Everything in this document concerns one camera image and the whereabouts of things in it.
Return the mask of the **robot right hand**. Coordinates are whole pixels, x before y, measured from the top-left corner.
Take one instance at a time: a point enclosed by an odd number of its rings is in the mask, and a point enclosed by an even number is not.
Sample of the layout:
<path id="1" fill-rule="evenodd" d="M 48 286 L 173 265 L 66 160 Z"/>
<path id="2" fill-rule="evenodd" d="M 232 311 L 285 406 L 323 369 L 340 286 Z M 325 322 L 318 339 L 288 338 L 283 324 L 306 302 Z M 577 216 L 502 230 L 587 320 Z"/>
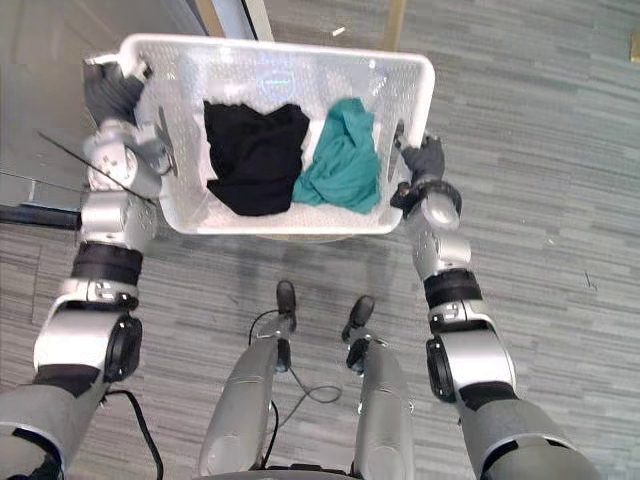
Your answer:
<path id="1" fill-rule="evenodd" d="M 424 132 L 420 146 L 411 146 L 405 137 L 404 123 L 399 121 L 394 133 L 393 152 L 409 171 L 411 186 L 439 181 L 444 176 L 444 150 L 437 136 Z"/>

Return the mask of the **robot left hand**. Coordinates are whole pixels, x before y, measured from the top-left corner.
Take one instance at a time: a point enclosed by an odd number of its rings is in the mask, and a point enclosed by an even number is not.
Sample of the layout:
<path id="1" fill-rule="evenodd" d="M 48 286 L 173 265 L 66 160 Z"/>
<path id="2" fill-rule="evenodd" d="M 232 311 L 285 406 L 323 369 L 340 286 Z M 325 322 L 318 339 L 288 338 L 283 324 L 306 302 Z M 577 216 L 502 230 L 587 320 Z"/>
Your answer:
<path id="1" fill-rule="evenodd" d="M 163 176 L 175 170 L 173 146 L 161 123 L 140 121 L 136 109 L 153 76 L 142 59 L 123 69 L 117 55 L 99 55 L 83 64 L 83 93 L 97 130 L 83 145 L 89 168 L 116 182 L 119 167 L 141 159 Z"/>

